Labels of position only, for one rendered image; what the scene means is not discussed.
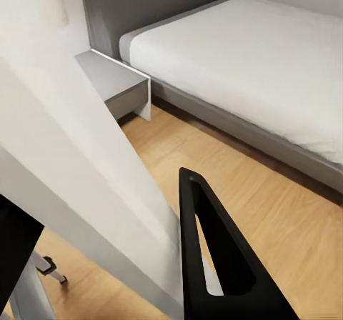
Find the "camera tripod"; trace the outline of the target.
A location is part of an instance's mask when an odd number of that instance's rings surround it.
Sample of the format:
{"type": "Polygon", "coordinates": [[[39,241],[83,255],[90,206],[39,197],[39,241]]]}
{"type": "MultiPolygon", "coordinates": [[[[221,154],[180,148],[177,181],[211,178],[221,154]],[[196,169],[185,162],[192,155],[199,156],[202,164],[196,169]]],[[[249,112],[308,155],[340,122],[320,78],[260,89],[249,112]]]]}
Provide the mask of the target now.
{"type": "MultiPolygon", "coordinates": [[[[180,220],[39,0],[0,0],[0,195],[184,320],[180,220]]],[[[39,272],[68,281],[34,249],[0,320],[57,320],[39,272]]]]}

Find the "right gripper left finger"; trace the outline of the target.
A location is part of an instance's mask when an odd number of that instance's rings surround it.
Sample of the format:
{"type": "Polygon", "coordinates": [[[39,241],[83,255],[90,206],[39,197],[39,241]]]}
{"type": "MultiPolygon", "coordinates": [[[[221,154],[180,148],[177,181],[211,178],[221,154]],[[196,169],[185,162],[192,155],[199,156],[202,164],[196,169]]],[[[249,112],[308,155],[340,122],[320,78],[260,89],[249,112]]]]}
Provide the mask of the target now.
{"type": "Polygon", "coordinates": [[[44,227],[0,195],[0,314],[44,227]]]}

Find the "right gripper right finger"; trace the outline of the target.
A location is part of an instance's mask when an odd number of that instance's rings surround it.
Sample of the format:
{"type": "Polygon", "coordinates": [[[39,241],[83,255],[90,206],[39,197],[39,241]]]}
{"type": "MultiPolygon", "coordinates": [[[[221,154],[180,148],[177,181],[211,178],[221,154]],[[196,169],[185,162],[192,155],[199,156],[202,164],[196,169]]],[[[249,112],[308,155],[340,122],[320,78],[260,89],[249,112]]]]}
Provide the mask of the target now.
{"type": "Polygon", "coordinates": [[[184,320],[300,320],[208,181],[179,169],[184,320]],[[208,293],[196,215],[223,296],[208,293]]]}

